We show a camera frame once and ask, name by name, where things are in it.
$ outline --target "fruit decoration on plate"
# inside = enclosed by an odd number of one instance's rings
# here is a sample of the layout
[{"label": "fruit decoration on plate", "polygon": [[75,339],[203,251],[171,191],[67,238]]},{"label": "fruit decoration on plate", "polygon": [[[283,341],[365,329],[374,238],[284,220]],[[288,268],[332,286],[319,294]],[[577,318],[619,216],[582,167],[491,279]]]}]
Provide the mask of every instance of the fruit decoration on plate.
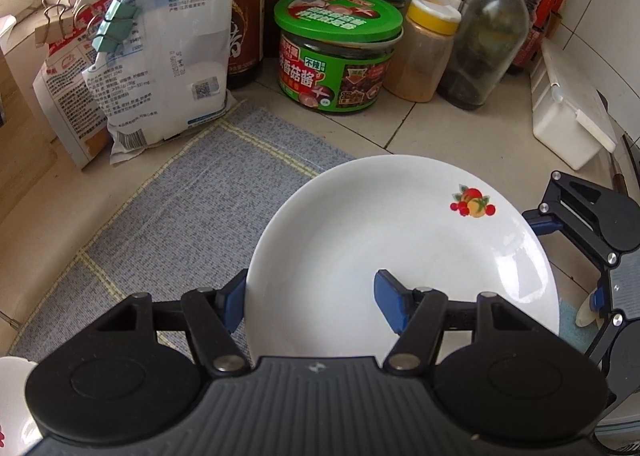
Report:
[{"label": "fruit decoration on plate", "polygon": [[495,206],[489,203],[489,196],[483,196],[478,189],[460,185],[460,192],[453,194],[453,198],[456,202],[450,204],[449,208],[460,213],[463,217],[493,216],[495,214]]}]

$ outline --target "jar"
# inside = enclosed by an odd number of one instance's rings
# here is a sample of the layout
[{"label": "jar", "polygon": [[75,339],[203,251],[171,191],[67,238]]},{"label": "jar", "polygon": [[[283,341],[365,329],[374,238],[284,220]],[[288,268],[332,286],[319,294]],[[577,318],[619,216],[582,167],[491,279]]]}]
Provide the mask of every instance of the jar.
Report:
[{"label": "jar", "polygon": [[352,112],[373,104],[396,44],[402,15],[383,0],[281,0],[278,82],[309,108]]},{"label": "jar", "polygon": [[438,87],[460,24],[460,12],[427,0],[411,0],[404,37],[389,63],[384,86],[410,102],[429,102]]}]

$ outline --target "white plastic box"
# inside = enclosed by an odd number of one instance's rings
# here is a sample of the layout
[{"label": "white plastic box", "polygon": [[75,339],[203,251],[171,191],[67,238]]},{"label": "white plastic box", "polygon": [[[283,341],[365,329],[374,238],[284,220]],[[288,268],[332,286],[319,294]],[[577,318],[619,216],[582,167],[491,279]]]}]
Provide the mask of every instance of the white plastic box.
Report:
[{"label": "white plastic box", "polygon": [[531,101],[534,136],[573,170],[603,147],[616,149],[616,134],[597,90],[548,39],[531,72]]}]

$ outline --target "tiled countertop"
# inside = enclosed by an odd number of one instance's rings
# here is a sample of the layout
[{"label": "tiled countertop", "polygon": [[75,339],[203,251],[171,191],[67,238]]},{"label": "tiled countertop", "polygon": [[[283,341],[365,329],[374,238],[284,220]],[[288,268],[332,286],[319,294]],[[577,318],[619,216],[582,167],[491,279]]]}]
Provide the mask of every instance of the tiled countertop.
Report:
[{"label": "tiled countertop", "polygon": [[[354,157],[394,153],[436,158],[482,178],[520,211],[540,203],[552,171],[572,172],[531,132],[526,75],[506,77],[476,113],[437,96],[430,103],[413,104],[383,90],[376,104],[361,113],[325,116],[286,98],[277,85],[276,60],[265,62],[258,82],[236,91],[236,98],[265,106]],[[615,128],[621,136],[622,130]],[[0,310],[25,321],[76,251],[185,142],[148,150],[116,167],[103,151],[83,171],[58,145],[56,164],[0,224]],[[640,202],[624,146],[616,156],[630,195]],[[601,153],[578,175],[610,187],[607,155]],[[562,235],[543,237],[542,243],[559,294],[579,306],[594,288],[598,272]],[[0,354],[14,337],[15,331],[0,321]]]}]

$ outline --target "checkered mat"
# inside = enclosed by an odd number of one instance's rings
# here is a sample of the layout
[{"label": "checkered mat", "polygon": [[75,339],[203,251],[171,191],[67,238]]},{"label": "checkered mat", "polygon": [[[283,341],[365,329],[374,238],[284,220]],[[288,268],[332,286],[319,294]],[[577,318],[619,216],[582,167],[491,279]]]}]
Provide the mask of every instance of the checkered mat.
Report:
[{"label": "checkered mat", "polygon": [[[75,256],[10,353],[40,361],[130,293],[172,300],[248,267],[274,213],[352,158],[245,102],[188,142]],[[244,325],[234,334],[248,354]],[[183,334],[159,340],[186,353]]]}]

